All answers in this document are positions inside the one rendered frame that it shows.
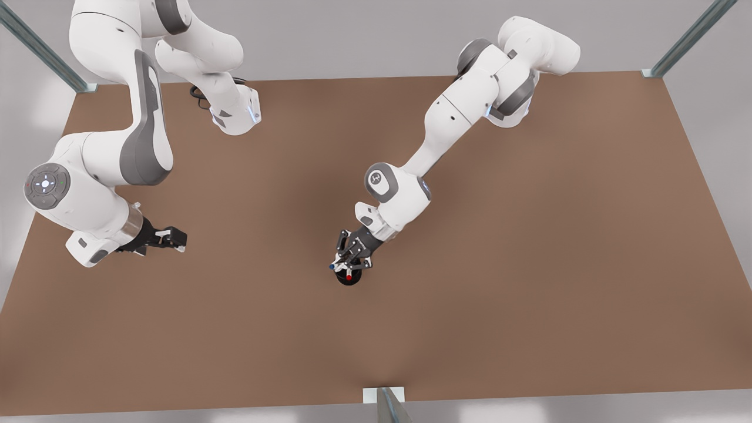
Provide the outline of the silver frame post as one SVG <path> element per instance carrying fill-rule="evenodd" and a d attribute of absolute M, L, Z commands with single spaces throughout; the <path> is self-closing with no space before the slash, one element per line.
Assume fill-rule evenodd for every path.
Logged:
<path fill-rule="evenodd" d="M 94 93 L 98 84 L 87 83 L 45 41 L 43 41 L 12 9 L 0 0 L 0 24 L 25 45 L 48 69 L 70 86 L 75 93 Z"/>
<path fill-rule="evenodd" d="M 738 0 L 714 0 L 697 18 L 674 45 L 650 69 L 642 69 L 647 79 L 665 77 L 679 60 L 738 2 Z"/>
<path fill-rule="evenodd" d="M 378 423 L 413 423 L 404 407 L 404 387 L 363 388 L 362 402 L 376 405 Z"/>

